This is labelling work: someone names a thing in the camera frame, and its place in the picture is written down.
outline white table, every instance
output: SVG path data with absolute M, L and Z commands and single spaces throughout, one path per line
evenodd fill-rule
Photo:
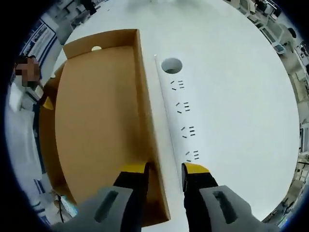
M 140 30 L 172 218 L 143 231 L 188 231 L 178 176 L 187 151 L 194 163 L 210 169 L 219 185 L 229 186 L 251 205 L 253 215 L 264 219 L 287 193 L 299 145 L 293 88 L 268 40 L 224 1 L 128 0 L 102 3 L 67 42 L 131 28 Z M 160 68 L 171 57 L 183 63 L 177 74 Z M 61 52 L 55 69 L 65 59 Z M 171 90 L 173 80 L 176 91 Z M 179 80 L 185 89 L 177 86 Z M 184 101 L 191 110 L 180 117 L 176 103 Z M 184 139 L 183 125 L 194 126 L 196 135 L 187 131 Z M 194 150 L 200 159 L 194 160 Z

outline round hole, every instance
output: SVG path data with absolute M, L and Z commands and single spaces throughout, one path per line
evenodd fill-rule
M 94 46 L 94 47 L 91 49 L 91 51 L 96 51 L 96 50 L 100 50 L 100 49 L 102 49 L 100 46 Z
M 183 64 L 176 58 L 168 58 L 162 62 L 161 68 L 168 74 L 175 74 L 180 72 L 183 68 Z

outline open cardboard box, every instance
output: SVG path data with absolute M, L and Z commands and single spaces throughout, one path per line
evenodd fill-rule
M 92 51 L 99 46 L 100 50 Z M 63 48 L 67 61 L 44 87 L 41 153 L 52 187 L 80 204 L 113 185 L 126 164 L 151 162 L 143 226 L 170 219 L 139 31 L 103 32 Z

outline desk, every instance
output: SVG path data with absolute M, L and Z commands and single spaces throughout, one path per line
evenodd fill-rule
M 140 29 L 172 218 L 143 231 L 188 231 L 178 172 L 186 152 L 194 150 L 200 157 L 194 163 L 207 167 L 219 185 L 244 198 L 262 220 L 284 198 L 297 162 L 298 112 L 284 66 L 258 28 L 226 2 L 161 2 L 101 3 L 67 41 L 108 30 Z M 183 64 L 177 74 L 160 69 L 161 62 L 172 57 Z M 61 52 L 55 69 L 64 60 Z M 172 80 L 183 80 L 185 89 L 172 92 Z M 184 100 L 191 111 L 179 119 L 176 103 Z M 182 140 L 183 124 L 194 126 L 196 136 Z

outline cable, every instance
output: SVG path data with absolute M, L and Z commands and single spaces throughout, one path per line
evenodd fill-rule
M 64 223 L 63 216 L 62 216 L 62 210 L 61 210 L 61 197 L 60 197 L 60 195 L 58 195 L 58 201 L 59 201 L 59 213 L 60 213 L 61 221 L 62 221 L 62 223 Z

